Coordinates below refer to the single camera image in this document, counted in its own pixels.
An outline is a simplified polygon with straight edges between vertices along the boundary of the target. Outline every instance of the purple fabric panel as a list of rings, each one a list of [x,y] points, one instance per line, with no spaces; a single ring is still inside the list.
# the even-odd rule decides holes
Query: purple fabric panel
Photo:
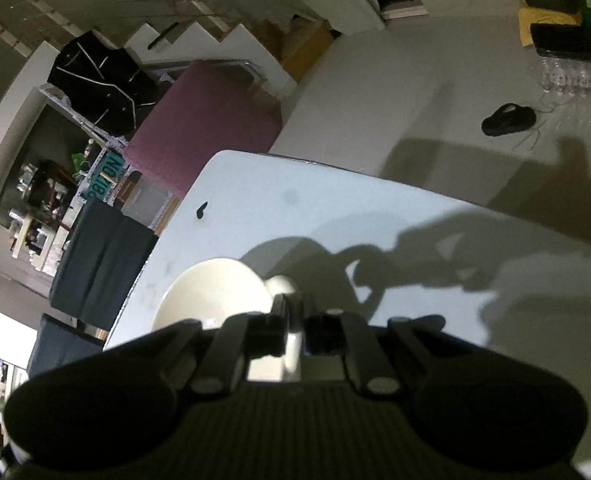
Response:
[[[149,113],[124,157],[183,198],[217,152],[266,153],[281,128],[243,88],[197,61]]]

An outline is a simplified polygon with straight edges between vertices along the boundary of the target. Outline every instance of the gray floor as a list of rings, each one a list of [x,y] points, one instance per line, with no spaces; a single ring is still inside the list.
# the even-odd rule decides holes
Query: gray floor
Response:
[[[407,18],[342,37],[283,103],[272,152],[381,176],[591,242],[591,98],[544,94],[517,19]],[[537,132],[486,137],[500,105]]]

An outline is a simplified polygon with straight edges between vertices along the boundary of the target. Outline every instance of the green sign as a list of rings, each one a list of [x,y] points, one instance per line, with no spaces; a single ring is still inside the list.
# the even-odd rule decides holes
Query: green sign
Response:
[[[111,190],[111,182],[102,176],[102,173],[109,178],[117,179],[124,166],[125,159],[120,155],[114,152],[105,153],[98,166],[93,170],[89,187],[84,191],[83,197],[87,200],[92,197],[104,200],[109,190]]]

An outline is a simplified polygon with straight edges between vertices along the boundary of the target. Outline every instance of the black chair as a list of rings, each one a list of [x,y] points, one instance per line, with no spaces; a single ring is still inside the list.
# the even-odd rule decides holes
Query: black chair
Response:
[[[90,199],[51,285],[51,306],[109,331],[157,240],[151,229]]]
[[[104,342],[43,314],[38,337],[31,351],[29,378],[102,352]]]

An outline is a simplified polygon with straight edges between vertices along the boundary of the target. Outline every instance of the yellow object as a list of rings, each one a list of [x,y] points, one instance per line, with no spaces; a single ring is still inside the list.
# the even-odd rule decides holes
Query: yellow object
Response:
[[[567,14],[557,10],[538,9],[537,7],[520,7],[517,18],[520,22],[522,46],[533,44],[533,38],[531,38],[532,23],[554,23],[556,25],[579,25],[582,23],[580,14]]]

